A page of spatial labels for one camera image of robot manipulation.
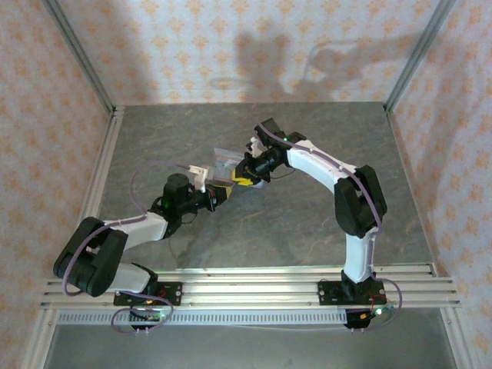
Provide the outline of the pale blue cartoon print pouch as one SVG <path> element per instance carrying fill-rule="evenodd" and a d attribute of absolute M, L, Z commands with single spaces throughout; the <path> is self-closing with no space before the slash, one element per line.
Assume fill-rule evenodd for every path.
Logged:
<path fill-rule="evenodd" d="M 256 178 L 251 175 L 248 170 L 248 159 L 244 154 L 236 151 L 229 151 L 222 148 L 214 149 L 214 176 L 213 180 L 221 185 L 233 184 L 234 186 L 240 186 L 238 181 L 231 179 L 231 173 L 233 170 L 241 171 L 243 178 L 250 178 L 256 183 L 252 188 L 262 188 L 264 181 L 260 178 Z"/>

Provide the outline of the aluminium frame post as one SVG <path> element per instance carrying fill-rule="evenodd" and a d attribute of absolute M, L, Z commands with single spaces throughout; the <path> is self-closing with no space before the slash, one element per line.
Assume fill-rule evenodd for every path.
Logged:
<path fill-rule="evenodd" d="M 390 115 L 397 107 L 398 102 L 411 83 L 414 73 L 430 50 L 456 1 L 457 0 L 439 0 L 437 3 L 436 8 L 424 27 L 424 30 L 417 38 L 415 46 L 412 48 L 410 57 L 400 73 L 394 87 L 392 88 L 391 93 L 384 103 L 384 110 L 387 115 Z"/>
<path fill-rule="evenodd" d="M 91 63 L 88 54 L 85 52 L 82 43 L 80 42 L 75 30 L 71 26 L 65 12 L 63 11 L 58 0 L 40 0 L 47 10 L 48 14 L 51 16 L 57 29 L 60 31 L 65 44 L 74 56 L 82 74 L 88 80 L 88 83 L 92 87 L 96 97 L 101 103 L 103 109 L 112 114 L 115 110 L 115 106 L 107 93 L 101 79 L 98 76 L 93 64 Z"/>

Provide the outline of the grey metal lower shelf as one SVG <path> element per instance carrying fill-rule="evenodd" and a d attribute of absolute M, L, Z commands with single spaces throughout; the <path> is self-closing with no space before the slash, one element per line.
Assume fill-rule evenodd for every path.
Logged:
<path fill-rule="evenodd" d="M 45 369 L 456 369 L 440 323 L 411 314 L 380 330 L 164 327 L 130 337 L 59 326 Z"/>

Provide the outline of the aluminium lower frame rail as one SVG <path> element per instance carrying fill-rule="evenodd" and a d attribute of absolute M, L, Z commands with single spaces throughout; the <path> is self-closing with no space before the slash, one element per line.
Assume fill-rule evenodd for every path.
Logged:
<path fill-rule="evenodd" d="M 460 308 L 443 307 L 440 314 L 456 368 L 474 369 L 474 358 L 468 344 L 468 334 L 461 319 Z"/>
<path fill-rule="evenodd" d="M 21 369 L 44 368 L 57 323 L 57 309 L 41 309 L 38 312 Z"/>

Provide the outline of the aluminium table side rail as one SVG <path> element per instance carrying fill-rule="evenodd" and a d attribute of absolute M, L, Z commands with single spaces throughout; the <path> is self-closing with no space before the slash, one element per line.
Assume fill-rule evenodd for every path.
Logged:
<path fill-rule="evenodd" d="M 78 221 L 82 221 L 88 216 L 97 217 L 99 214 L 108 171 L 115 151 L 124 114 L 125 106 L 122 105 L 116 106 L 115 110 L 110 114 L 108 126 L 91 173 Z"/>

